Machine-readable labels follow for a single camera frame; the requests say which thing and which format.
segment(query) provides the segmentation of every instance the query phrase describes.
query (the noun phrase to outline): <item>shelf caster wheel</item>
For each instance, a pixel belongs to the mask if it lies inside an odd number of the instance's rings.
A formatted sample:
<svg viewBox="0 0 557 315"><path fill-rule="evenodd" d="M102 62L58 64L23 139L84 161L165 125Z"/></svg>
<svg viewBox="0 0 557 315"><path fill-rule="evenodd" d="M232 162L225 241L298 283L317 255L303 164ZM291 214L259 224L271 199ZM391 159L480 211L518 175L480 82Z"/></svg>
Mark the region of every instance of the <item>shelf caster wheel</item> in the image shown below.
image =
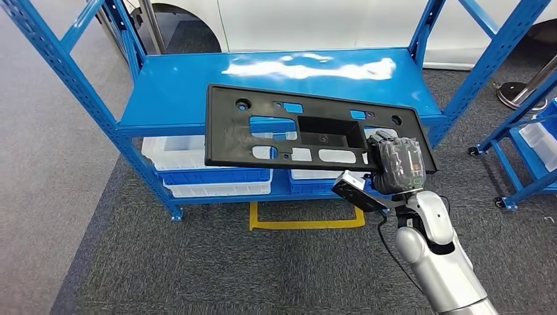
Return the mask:
<svg viewBox="0 0 557 315"><path fill-rule="evenodd" d="M509 210L510 212L515 212L516 210L518 210L518 207L516 205L516 203L514 202L509 202L508 200L506 200L506 197L497 197L494 199L495 205L498 208L505 208L507 210Z"/></svg>
<svg viewBox="0 0 557 315"><path fill-rule="evenodd" d="M497 197L497 198L494 199L494 201L495 201L495 206L497 206L498 208L505 208L503 198Z"/></svg>
<svg viewBox="0 0 557 315"><path fill-rule="evenodd" d="M471 146L468 148L468 154L470 156L478 156L479 155L479 150L478 147L476 146Z"/></svg>

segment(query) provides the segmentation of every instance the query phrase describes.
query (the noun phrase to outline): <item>mounting hole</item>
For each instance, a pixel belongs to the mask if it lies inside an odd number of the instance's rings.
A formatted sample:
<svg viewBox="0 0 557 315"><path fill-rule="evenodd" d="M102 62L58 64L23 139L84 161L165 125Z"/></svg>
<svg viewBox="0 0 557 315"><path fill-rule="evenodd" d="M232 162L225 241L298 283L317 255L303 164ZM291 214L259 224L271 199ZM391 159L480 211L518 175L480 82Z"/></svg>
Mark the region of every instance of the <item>mounting hole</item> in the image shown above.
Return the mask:
<svg viewBox="0 0 557 315"><path fill-rule="evenodd" d="M400 116L398 115L394 115L393 117L391 117L391 121L397 126L402 125L402 118L400 118Z"/></svg>
<svg viewBox="0 0 557 315"><path fill-rule="evenodd" d="M239 110L249 110L252 107L252 103L246 98L240 98L236 101L236 107Z"/></svg>

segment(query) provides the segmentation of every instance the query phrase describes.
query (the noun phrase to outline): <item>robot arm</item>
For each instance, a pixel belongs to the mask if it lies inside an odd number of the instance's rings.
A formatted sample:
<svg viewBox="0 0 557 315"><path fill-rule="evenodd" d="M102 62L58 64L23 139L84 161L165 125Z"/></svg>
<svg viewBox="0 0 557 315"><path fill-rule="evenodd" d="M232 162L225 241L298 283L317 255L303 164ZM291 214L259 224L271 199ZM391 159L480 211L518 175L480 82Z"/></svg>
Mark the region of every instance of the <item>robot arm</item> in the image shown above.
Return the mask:
<svg viewBox="0 0 557 315"><path fill-rule="evenodd" d="M383 166L371 175L372 185L382 194L393 194L393 199L368 195L365 180L350 171L337 179L333 191L363 211L395 209L396 246L435 312L498 314L458 241L445 204L434 192L422 189L425 174L417 142L378 133L369 144L368 154Z"/></svg>

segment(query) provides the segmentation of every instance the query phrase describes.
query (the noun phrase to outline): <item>rectangular hole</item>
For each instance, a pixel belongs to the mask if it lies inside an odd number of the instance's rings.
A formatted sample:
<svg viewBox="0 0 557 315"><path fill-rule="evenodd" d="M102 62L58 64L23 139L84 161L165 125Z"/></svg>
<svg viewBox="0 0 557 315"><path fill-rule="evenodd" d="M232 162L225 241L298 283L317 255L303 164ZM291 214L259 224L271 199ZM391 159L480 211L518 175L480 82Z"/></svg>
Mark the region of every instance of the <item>rectangular hole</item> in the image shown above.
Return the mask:
<svg viewBox="0 0 557 315"><path fill-rule="evenodd" d="M254 146L252 154L256 159L274 159L278 155L274 146Z"/></svg>
<svg viewBox="0 0 557 315"><path fill-rule="evenodd" d="M395 129L390 129L390 128L383 128L383 127L374 127L374 126L365 126L364 127L364 133L366 135L366 138L369 138L369 136L371 135L375 135L378 131L385 131L386 133L388 133L390 136L393 137L398 137L399 134L397 133L397 131Z"/></svg>
<svg viewBox="0 0 557 315"><path fill-rule="evenodd" d="M292 148L292 161L311 162L311 150L308 148Z"/></svg>
<svg viewBox="0 0 557 315"><path fill-rule="evenodd" d="M275 140L298 139L294 120L281 117L250 117L250 134L256 138L273 138L274 134Z"/></svg>
<svg viewBox="0 0 557 315"><path fill-rule="evenodd" d="M361 110L350 110L350 115L352 115L353 119L365 120L365 112Z"/></svg>
<svg viewBox="0 0 557 315"><path fill-rule="evenodd" d="M345 150L319 150L319 158L325 162L356 163L356 155L352 151Z"/></svg>
<svg viewBox="0 0 557 315"><path fill-rule="evenodd" d="M365 148L357 121L298 116L301 143L342 148Z"/></svg>
<svg viewBox="0 0 557 315"><path fill-rule="evenodd" d="M366 120L375 117L374 112L363 112L361 110L350 110L350 115L352 116L352 119L358 120Z"/></svg>
<svg viewBox="0 0 557 315"><path fill-rule="evenodd" d="M283 102L282 107L284 107L284 110L286 110L289 113L294 113L294 114L302 114L303 113L303 108L302 108L301 104L298 104L298 103Z"/></svg>

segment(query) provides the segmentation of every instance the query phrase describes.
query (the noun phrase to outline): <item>blue shelf board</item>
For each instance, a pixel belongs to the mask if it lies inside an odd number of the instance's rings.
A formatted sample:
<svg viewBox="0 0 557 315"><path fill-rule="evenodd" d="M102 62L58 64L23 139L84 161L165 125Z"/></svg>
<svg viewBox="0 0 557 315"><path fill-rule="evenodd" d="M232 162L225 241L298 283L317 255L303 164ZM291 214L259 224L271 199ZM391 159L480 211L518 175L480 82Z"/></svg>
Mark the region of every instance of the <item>blue shelf board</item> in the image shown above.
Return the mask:
<svg viewBox="0 0 557 315"><path fill-rule="evenodd" d="M378 192L369 192L381 196ZM335 193L297 195L290 192L290 179L288 170L273 170L273 181L271 182L271 193L267 195L251 196L223 196L223 197L200 197L200 198L172 198L171 202L177 205L200 204L200 203L236 203L252 201L288 201L288 200L319 200L319 199L341 199Z"/></svg>
<svg viewBox="0 0 557 315"><path fill-rule="evenodd" d="M549 174L549 171L545 167L543 161L539 158L534 149L530 148L528 143L526 143L526 141L522 138L518 129L513 128L509 130L509 136L516 148L516 151L519 153L522 161L526 164L528 171L532 174L534 179L541 179L545 175ZM557 192L557 182L554 182L544 188L543 192Z"/></svg>
<svg viewBox="0 0 557 315"><path fill-rule="evenodd" d="M445 119L406 48L167 54L147 56L119 132L203 135L211 83L408 106L425 125Z"/></svg>

